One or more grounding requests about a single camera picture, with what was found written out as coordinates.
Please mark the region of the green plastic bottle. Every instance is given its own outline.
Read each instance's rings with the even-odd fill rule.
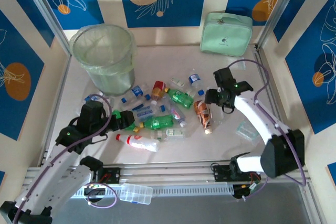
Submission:
[[[187,109],[189,109],[194,103],[194,99],[192,97],[178,89],[165,88],[164,91],[170,96],[170,98],[174,102],[185,106]]]
[[[172,127],[174,125],[172,115],[157,116],[149,118],[144,123],[140,123],[140,128],[149,128],[152,130]]]

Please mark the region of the robotic arm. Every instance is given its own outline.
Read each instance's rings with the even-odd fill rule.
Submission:
[[[246,172],[263,172],[270,178],[286,174],[298,168],[284,134],[295,148],[300,163],[305,164],[304,135],[300,130],[292,131],[280,122],[258,100],[253,88],[246,82],[236,82],[229,68],[214,72],[218,89],[209,89],[205,103],[221,106],[223,112],[231,114],[238,109],[252,123],[265,143],[261,154],[244,153],[235,156],[230,162],[231,178]]]
[[[20,210],[18,223],[22,224],[50,224],[52,216],[57,210],[78,190],[91,181],[100,180],[106,170],[103,163],[93,157],[87,156],[80,161],[80,165],[70,175],[61,180],[66,170],[81,155],[83,150],[92,144],[92,138],[69,149],[55,162],[51,161],[72,143],[83,139],[101,129],[107,122],[103,104],[98,101],[88,101],[83,105],[80,117],[71,120],[69,125],[60,131],[45,164],[39,173],[15,201],[5,201],[0,207],[0,213],[7,221],[13,223],[16,213],[23,201],[25,204]],[[108,127],[100,136],[109,131],[127,128],[134,122],[131,111],[122,111],[113,114]],[[27,192],[38,181],[38,186],[33,188],[32,195],[26,199]]]

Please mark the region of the cable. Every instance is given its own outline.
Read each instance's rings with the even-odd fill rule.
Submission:
[[[108,206],[103,206],[103,207],[101,207],[101,206],[97,206],[95,203],[93,203],[93,202],[90,201],[90,196],[91,196],[92,193],[94,193],[94,190],[92,190],[92,191],[88,194],[88,204],[89,204],[89,206],[92,206],[92,207],[95,207],[95,208],[99,208],[99,209],[107,209],[107,208],[111,208],[111,207],[114,207],[114,206],[115,206],[115,204],[117,203],[117,199],[118,199],[118,197],[117,197],[117,193],[116,193],[116,191],[115,191],[112,187],[110,187],[109,185],[106,185],[106,184],[102,184],[102,183],[88,183],[88,184],[86,184],[86,186],[89,186],[89,185],[105,186],[106,188],[109,188],[109,189],[113,192],[113,194],[114,194],[114,196],[115,196],[115,198],[114,198],[114,202],[113,202],[112,204],[110,204],[110,205],[108,205]]]
[[[112,106],[110,105],[109,101],[103,97],[102,95],[99,95],[99,94],[91,94],[90,95],[90,98],[92,96],[95,96],[95,97],[100,97],[101,99],[104,100],[104,102],[108,105],[109,107],[109,117],[106,121],[106,123],[104,124],[104,126],[102,128],[100,128],[99,130],[97,130],[95,133],[87,136],[87,137],[84,137],[72,144],[70,144],[68,147],[66,147],[63,151],[61,151],[56,157],[54,157],[54,159],[50,162],[50,165],[47,166],[42,172],[41,174],[38,176],[38,178],[36,179],[36,181],[34,182],[34,184],[32,185],[32,187],[30,188],[30,190],[28,191],[28,193],[26,194],[26,197],[23,198],[19,208],[17,209],[16,211],[16,214],[14,216],[14,219],[13,219],[13,224],[18,224],[18,218],[19,218],[19,215],[20,215],[20,212],[22,210],[22,208],[24,207],[25,203],[27,202],[27,200],[29,199],[29,197],[32,195],[34,189],[37,187],[38,183],[41,181],[41,179],[44,177],[44,175],[47,173],[47,171],[53,166],[53,164],[65,153],[67,152],[69,149],[73,148],[74,146],[80,144],[80,143],[83,143],[95,136],[98,136],[103,130],[105,130],[105,128],[109,125],[110,121],[111,121],[111,118],[112,118]]]
[[[263,113],[263,114],[264,114],[264,115],[265,115],[265,116],[266,116],[266,117],[267,117],[267,118],[274,124],[274,126],[276,127],[276,129],[277,129],[277,130],[283,135],[283,137],[285,138],[285,140],[286,140],[286,142],[287,142],[287,144],[288,144],[290,150],[291,150],[292,153],[293,153],[295,162],[297,163],[298,168],[299,168],[299,170],[300,170],[301,177],[302,177],[302,182],[297,181],[296,179],[290,177],[290,176],[287,175],[287,174],[285,174],[285,176],[288,177],[288,178],[290,178],[291,180],[293,180],[294,182],[296,182],[297,184],[299,184],[299,185],[302,186],[302,187],[306,186],[306,184],[307,184],[307,179],[306,179],[306,176],[304,175],[303,167],[302,167],[302,165],[301,165],[301,162],[300,162],[300,159],[299,159],[299,157],[298,157],[298,154],[296,153],[296,151],[295,151],[295,149],[294,149],[294,146],[292,145],[292,143],[291,143],[291,141],[289,140],[289,138],[288,138],[288,136],[286,135],[286,133],[281,129],[281,127],[280,127],[280,126],[277,124],[277,122],[272,118],[272,116],[270,116],[270,115],[264,110],[264,108],[262,108],[262,107],[260,106],[259,101],[258,101],[258,99],[257,99],[257,97],[258,97],[258,95],[260,94],[260,92],[262,92],[262,90],[264,90],[264,89],[269,85],[269,79],[270,79],[270,77],[269,77],[269,72],[268,72],[268,70],[265,68],[264,65],[260,64],[259,62],[255,61],[255,60],[249,60],[249,59],[236,60],[236,61],[232,62],[231,64],[229,64],[228,68],[231,67],[233,64],[236,64],[236,63],[241,62],[241,61],[253,62],[253,63],[257,64],[258,66],[260,66],[260,67],[263,69],[263,71],[264,71],[264,73],[265,73],[265,76],[266,76],[266,83],[265,83],[265,85],[264,85],[261,89],[259,89],[259,90],[256,92],[256,94],[255,94],[255,96],[254,96],[254,103],[256,104],[257,108],[258,108],[258,109],[259,109],[259,110],[260,110],[260,111],[261,111],[261,112],[262,112],[262,113]],[[268,181],[268,177],[267,177],[265,183],[263,184],[263,186],[262,186],[257,192],[259,192],[259,191],[265,186],[265,184],[266,184],[267,181]]]

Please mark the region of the clear plastic bottle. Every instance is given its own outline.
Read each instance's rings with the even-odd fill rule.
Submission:
[[[136,98],[140,96],[144,96],[146,100],[148,101],[151,96],[149,95],[149,87],[146,83],[137,85],[131,90],[127,91],[123,97],[121,98],[122,103],[129,103],[134,101]]]
[[[134,148],[145,149],[151,152],[157,152],[159,150],[160,142],[155,139],[146,138],[138,135],[116,135],[116,140],[122,141]]]
[[[149,118],[145,122],[140,123],[140,128],[147,128],[147,129],[161,129],[161,128],[168,128],[174,125],[172,115],[164,115],[164,116],[156,116],[154,118]]]
[[[122,109],[123,110],[132,110],[132,111],[135,111],[135,110],[138,110],[140,108],[142,108],[145,104],[146,100],[143,96],[131,101],[131,102],[128,102],[128,103],[123,103],[122,104]]]
[[[186,137],[185,129],[166,129],[164,131],[151,131],[151,138],[157,140],[181,140]]]
[[[191,86],[197,90],[198,95],[204,95],[203,82],[195,69],[190,72],[189,82]]]
[[[138,122],[144,122],[147,119],[154,117],[159,112],[164,112],[165,110],[166,110],[165,106],[163,106],[163,105],[161,105],[159,107],[153,106],[153,105],[149,105],[149,106],[142,107],[142,108],[134,111],[133,114],[134,114],[134,118]]]
[[[185,121],[185,115],[167,94],[162,98],[162,102],[166,106],[170,114],[173,116],[173,118],[177,120],[180,126],[186,127],[187,122]]]

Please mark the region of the orange bottle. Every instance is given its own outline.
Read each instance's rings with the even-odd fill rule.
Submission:
[[[210,112],[203,101],[197,101],[194,103],[194,109],[198,116],[198,119],[200,120],[205,134],[211,134],[212,133],[212,127],[210,124]]]

